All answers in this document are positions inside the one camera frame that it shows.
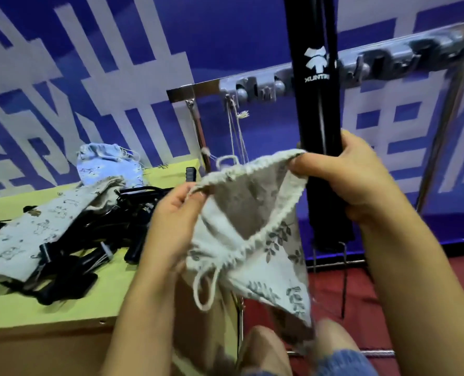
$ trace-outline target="black pole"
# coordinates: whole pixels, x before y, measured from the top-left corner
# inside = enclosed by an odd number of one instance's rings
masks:
[[[343,149],[333,0],[284,0],[284,5],[302,147],[338,156]],[[317,249],[339,250],[338,243],[354,239],[345,203],[326,181],[310,177],[307,198]]]

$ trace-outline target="left hand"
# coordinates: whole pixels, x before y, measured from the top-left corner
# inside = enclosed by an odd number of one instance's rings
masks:
[[[184,183],[167,194],[155,208],[140,267],[179,273],[185,268],[195,223],[207,196],[196,192],[186,199],[195,183]]]

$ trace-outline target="leaf pattern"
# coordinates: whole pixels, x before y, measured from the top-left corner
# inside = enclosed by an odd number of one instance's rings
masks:
[[[192,258],[193,261],[199,261],[202,256],[206,256],[204,252],[201,252],[197,249],[191,249],[188,251],[188,254]]]
[[[290,259],[293,264],[298,264],[298,265],[305,264],[305,260],[303,257],[303,249],[301,246],[299,249],[295,251],[294,255],[289,255],[287,258]]]
[[[303,298],[299,294],[301,291],[302,289],[299,286],[294,286],[286,290],[286,296],[288,296],[290,299],[290,303],[293,309],[293,314],[300,319],[305,314],[305,306],[302,303]]]
[[[252,292],[248,292],[248,298],[258,299],[258,297],[265,298],[268,302],[272,304],[277,304],[276,300],[280,297],[275,294],[272,288],[267,287],[265,283],[259,281],[249,281],[247,288]]]
[[[265,241],[265,253],[266,253],[266,262],[269,263],[272,259],[272,256],[275,256],[276,251],[280,250],[280,246],[284,245],[288,241],[288,236],[291,236],[291,228],[285,221],[280,222],[280,226],[275,229],[274,232],[268,234],[268,239]]]

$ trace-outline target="yellow table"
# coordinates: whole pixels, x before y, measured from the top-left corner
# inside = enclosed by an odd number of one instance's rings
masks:
[[[185,180],[186,167],[198,160],[152,168],[145,177],[157,187],[173,187]],[[25,205],[41,205],[74,185],[0,198],[0,220],[14,219]],[[34,298],[10,293],[0,286],[0,375],[96,374],[110,333],[136,267],[124,262],[125,250],[101,267],[86,297],[42,306]],[[221,293],[208,313],[193,301],[191,275],[178,284],[175,322],[175,372],[208,371],[220,353],[236,357],[237,314],[232,296]]]

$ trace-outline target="cloth bag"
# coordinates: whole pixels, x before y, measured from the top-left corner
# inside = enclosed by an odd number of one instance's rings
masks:
[[[124,178],[127,189],[147,186],[140,158],[117,144],[82,145],[77,157],[77,171],[86,186],[118,176]]]
[[[39,264],[41,244],[57,241],[82,211],[100,208],[109,189],[123,186],[122,177],[107,177],[61,192],[10,221],[0,230],[0,275],[27,281]]]
[[[193,294],[201,310],[210,309],[219,280],[236,294],[285,310],[311,326],[295,213],[307,179],[287,168],[302,153],[281,151],[212,172],[191,190],[210,193],[186,259],[187,269],[197,272]],[[208,274],[209,300],[202,304],[198,289]]]

